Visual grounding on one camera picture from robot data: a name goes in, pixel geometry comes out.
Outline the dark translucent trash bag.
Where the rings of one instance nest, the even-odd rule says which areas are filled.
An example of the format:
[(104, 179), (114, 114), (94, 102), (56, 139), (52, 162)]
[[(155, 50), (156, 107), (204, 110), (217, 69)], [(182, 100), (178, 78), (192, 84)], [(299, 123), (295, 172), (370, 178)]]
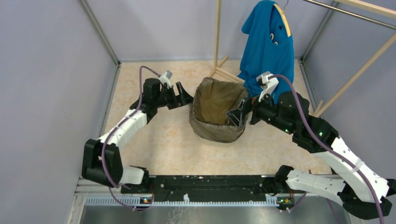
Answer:
[(240, 83), (205, 77), (197, 86), (189, 106), (189, 123), (200, 138), (233, 143), (244, 133), (246, 124), (235, 125), (226, 115), (235, 110), (248, 97), (247, 89)]

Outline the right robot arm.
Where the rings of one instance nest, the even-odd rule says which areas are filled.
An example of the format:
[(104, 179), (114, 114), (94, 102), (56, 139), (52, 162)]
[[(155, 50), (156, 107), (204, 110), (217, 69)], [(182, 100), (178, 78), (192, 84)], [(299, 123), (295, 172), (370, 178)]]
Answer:
[(380, 219), (390, 214), (388, 197), (396, 193), (395, 179), (385, 179), (371, 170), (346, 145), (338, 131), (326, 120), (308, 113), (309, 101), (294, 91), (280, 95), (274, 103), (269, 94), (262, 98), (244, 98), (240, 105), (227, 112), (237, 126), (264, 121), (290, 134), (292, 141), (312, 155), (321, 158), (339, 176), (319, 177), (283, 165), (274, 187), (279, 192), (289, 189), (316, 194), (341, 205), (348, 213), (364, 220)]

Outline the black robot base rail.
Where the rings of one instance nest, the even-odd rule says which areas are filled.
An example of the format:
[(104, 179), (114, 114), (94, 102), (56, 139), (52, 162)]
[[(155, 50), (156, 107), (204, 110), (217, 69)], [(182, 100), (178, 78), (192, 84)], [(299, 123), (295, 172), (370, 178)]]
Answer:
[(270, 196), (288, 194), (289, 187), (265, 175), (157, 175), (140, 185), (127, 184), (122, 194), (148, 194), (155, 202), (264, 202)]

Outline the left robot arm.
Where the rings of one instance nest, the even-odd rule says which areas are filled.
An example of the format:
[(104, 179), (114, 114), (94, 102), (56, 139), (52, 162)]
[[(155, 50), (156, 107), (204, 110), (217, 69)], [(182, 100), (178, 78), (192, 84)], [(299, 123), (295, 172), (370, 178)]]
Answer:
[(158, 78), (146, 79), (138, 100), (126, 115), (106, 134), (85, 143), (82, 178), (110, 188), (128, 184), (139, 193), (146, 192), (150, 186), (146, 169), (123, 166), (120, 151), (153, 119), (159, 108), (172, 110), (192, 102), (193, 96), (180, 82), (172, 86)]

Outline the cream plastic trash bin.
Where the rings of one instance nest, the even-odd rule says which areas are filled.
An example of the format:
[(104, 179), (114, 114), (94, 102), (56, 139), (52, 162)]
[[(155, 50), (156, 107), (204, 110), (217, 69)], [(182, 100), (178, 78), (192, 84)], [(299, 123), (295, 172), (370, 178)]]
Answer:
[(215, 142), (215, 141), (210, 141), (206, 139), (200, 139), (200, 142), (206, 145), (210, 146), (217, 146), (217, 147), (228, 147), (230, 144), (229, 143), (221, 143), (221, 142)]

